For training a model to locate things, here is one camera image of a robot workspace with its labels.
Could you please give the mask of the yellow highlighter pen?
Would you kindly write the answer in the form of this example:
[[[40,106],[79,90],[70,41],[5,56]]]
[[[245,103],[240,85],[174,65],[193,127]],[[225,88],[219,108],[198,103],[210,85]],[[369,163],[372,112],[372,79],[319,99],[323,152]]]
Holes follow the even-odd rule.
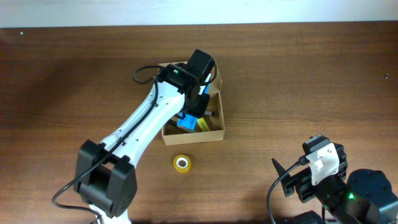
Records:
[[[199,118],[197,119],[197,124],[199,128],[201,129],[202,132],[208,132],[211,131],[210,127],[208,126],[207,122],[205,121],[204,118]]]

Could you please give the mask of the black whiteboard marker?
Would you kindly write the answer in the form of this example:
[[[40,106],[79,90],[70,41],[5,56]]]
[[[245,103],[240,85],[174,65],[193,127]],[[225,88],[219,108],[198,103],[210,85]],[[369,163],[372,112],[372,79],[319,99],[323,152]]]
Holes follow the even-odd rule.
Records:
[[[174,120],[170,119],[170,120],[167,121],[167,123],[172,125],[172,126],[174,126],[174,127],[176,127],[176,128],[178,128],[178,129],[181,129],[182,131],[185,131],[186,133],[195,133],[195,130],[188,129],[188,128],[184,127],[184,126],[179,126],[177,124],[177,122],[174,121]]]

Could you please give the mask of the brown cardboard box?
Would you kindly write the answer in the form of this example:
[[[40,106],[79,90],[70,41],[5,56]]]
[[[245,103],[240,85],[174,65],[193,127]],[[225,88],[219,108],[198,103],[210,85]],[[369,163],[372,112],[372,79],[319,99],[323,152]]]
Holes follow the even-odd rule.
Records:
[[[220,141],[224,138],[225,124],[224,114],[221,102],[221,86],[222,79],[218,75],[212,83],[208,85],[207,94],[210,96],[210,100],[206,111],[214,111],[214,116],[203,116],[211,131],[202,132],[196,123],[195,133],[186,133],[181,129],[178,129],[168,123],[161,130],[162,139],[166,146],[178,145],[178,144],[189,144],[196,142],[209,142],[209,141]],[[171,120],[177,122],[178,118],[173,117]]]

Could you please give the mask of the yellow adhesive tape roll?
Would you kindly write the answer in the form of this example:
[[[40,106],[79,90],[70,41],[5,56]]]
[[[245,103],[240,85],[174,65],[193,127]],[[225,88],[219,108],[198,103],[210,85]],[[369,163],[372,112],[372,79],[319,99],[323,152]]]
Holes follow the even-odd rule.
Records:
[[[174,158],[173,165],[177,172],[183,174],[191,169],[192,162],[188,156],[180,154]]]

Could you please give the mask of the blue plastic eraser block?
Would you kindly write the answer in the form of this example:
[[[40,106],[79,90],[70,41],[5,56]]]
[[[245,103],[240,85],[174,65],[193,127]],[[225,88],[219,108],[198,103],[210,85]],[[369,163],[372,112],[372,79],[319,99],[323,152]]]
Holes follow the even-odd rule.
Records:
[[[211,79],[211,73],[208,74],[205,81],[208,82],[208,81],[210,81],[210,79]],[[201,86],[199,94],[201,95],[201,94],[203,94],[203,92],[207,93],[207,91],[208,91],[208,85]],[[193,133],[195,131],[195,127],[196,127],[198,118],[196,118],[192,115],[189,115],[189,114],[185,114],[183,112],[181,112],[179,114],[179,116],[181,116],[182,118],[178,118],[177,127],[180,129],[183,129],[184,131],[186,131],[188,133]]]

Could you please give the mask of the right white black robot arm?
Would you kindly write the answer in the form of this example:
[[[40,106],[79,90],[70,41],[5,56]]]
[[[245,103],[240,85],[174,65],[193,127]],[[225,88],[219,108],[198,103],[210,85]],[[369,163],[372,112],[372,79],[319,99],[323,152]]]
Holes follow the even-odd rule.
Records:
[[[321,215],[306,212],[295,217],[295,223],[326,223],[326,212],[336,223],[397,223],[397,195],[382,171],[347,173],[343,145],[320,134],[305,141],[302,148],[304,155],[288,169],[272,160],[279,176],[268,191],[280,184],[286,197],[297,194],[302,203],[314,198],[321,203]]]

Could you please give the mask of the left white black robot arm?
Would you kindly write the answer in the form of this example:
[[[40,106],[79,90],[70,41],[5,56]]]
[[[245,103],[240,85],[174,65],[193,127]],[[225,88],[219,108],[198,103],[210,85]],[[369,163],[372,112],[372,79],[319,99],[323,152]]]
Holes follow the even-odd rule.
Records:
[[[136,192],[135,169],[143,152],[175,115],[201,118],[210,96],[202,88],[215,80],[216,61],[196,49],[187,62],[157,66],[150,93],[115,132],[100,143],[85,141],[78,152],[73,189],[96,223],[129,223]]]

